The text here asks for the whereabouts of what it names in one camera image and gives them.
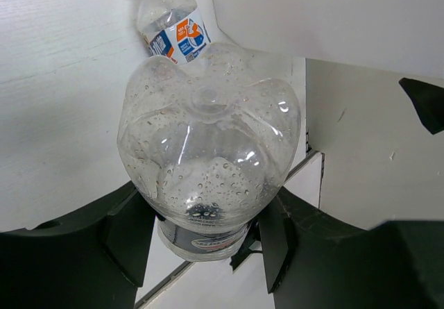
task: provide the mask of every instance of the plastic bottle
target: plastic bottle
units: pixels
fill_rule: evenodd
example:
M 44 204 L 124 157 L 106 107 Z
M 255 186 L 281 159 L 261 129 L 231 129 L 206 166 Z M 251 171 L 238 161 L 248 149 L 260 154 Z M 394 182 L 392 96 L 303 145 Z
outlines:
M 119 153 L 166 219 L 161 239 L 185 260 L 235 254 L 296 152 L 295 92 L 284 81 L 258 78 L 250 58 L 239 47 L 212 43 L 183 66 L 150 57 L 128 83 Z
M 137 29 L 153 54 L 179 65 L 210 43 L 195 0 L 141 0 Z

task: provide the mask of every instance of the large plastic bottle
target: large plastic bottle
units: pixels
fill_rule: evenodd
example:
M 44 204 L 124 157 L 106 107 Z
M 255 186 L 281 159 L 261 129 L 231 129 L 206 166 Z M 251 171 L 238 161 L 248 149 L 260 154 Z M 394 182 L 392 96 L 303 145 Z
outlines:
M 210 43 L 195 0 L 141 0 L 137 29 L 153 54 L 179 65 Z
M 165 218 L 160 237 L 185 260 L 235 254 L 296 152 L 295 92 L 284 81 L 259 78 L 250 59 L 239 47 L 212 43 L 183 66 L 153 56 L 128 83 L 119 153 Z

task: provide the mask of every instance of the bottle label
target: bottle label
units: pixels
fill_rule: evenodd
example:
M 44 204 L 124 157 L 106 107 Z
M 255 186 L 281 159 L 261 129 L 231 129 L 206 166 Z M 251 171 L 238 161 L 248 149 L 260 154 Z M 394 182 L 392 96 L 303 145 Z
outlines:
M 183 65 L 198 57 L 211 42 L 199 9 L 175 25 L 158 33 L 148 43 L 155 55 L 166 56 L 174 63 Z
M 250 224 L 244 225 L 239 231 L 220 234 L 200 234 L 188 231 L 165 220 L 160 228 L 165 237 L 177 247 L 192 253 L 214 253 L 230 247 L 248 232 Z

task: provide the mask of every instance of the black triangular object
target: black triangular object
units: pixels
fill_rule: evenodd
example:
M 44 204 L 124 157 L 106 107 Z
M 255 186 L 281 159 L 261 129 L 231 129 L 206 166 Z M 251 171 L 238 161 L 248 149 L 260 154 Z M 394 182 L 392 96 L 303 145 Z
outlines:
M 444 131 L 444 88 L 411 78 L 400 80 L 424 127 L 431 133 Z

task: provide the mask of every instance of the orange and blue label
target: orange and blue label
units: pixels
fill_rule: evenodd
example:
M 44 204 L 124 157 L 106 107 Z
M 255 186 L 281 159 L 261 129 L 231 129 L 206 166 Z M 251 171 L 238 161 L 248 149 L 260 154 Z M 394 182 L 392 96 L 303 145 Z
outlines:
M 158 33 L 149 44 L 154 54 L 166 56 L 182 65 L 197 58 L 210 42 L 196 9 L 176 25 Z

